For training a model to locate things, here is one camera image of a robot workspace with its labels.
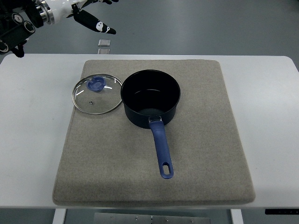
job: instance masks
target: glass lid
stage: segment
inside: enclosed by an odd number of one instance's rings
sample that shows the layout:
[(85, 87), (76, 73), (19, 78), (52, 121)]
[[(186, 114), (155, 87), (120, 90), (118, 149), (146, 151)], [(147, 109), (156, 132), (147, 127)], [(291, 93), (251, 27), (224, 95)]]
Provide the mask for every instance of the glass lid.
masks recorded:
[(122, 82), (107, 74), (95, 74), (79, 81), (72, 93), (72, 100), (80, 111), (104, 114), (121, 104)]

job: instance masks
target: saucepan handle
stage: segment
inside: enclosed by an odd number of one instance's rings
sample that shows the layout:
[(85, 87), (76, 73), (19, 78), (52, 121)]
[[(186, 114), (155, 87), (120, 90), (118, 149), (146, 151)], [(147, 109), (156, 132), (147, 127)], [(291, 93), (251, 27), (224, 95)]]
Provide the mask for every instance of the saucepan handle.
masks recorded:
[(154, 136), (160, 174), (164, 179), (170, 179), (173, 177), (173, 167), (166, 139), (164, 123), (163, 121), (150, 121), (149, 127)]

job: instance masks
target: blue knob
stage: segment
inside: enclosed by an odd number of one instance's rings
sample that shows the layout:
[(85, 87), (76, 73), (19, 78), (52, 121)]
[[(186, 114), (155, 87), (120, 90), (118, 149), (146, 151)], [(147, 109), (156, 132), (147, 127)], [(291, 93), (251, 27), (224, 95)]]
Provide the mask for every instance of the blue knob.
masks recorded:
[(106, 80), (101, 76), (94, 76), (86, 82), (86, 87), (93, 92), (101, 92), (106, 85)]

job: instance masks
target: saucepan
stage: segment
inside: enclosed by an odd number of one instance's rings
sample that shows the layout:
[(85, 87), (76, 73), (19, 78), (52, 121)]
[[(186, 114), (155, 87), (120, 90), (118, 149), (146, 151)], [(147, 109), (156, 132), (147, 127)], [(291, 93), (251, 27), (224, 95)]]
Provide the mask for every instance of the saucepan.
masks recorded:
[(160, 174), (164, 179), (172, 178), (174, 172), (164, 125), (174, 117), (180, 99), (177, 81), (162, 71), (138, 71), (124, 81), (121, 99), (127, 118), (138, 127), (151, 129)]

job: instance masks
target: gray felt mat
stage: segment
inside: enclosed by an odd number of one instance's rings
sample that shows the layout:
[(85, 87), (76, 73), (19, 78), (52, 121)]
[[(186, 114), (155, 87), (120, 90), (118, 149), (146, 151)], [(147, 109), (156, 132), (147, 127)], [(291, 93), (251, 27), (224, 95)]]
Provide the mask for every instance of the gray felt mat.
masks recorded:
[(106, 73), (124, 81), (143, 69), (164, 71), (181, 88), (176, 114), (165, 126), (174, 177), (160, 176), (151, 130), (133, 125), (123, 104), (104, 115), (74, 109), (54, 203), (136, 207), (252, 202), (255, 193), (219, 63), (91, 60), (82, 77)]

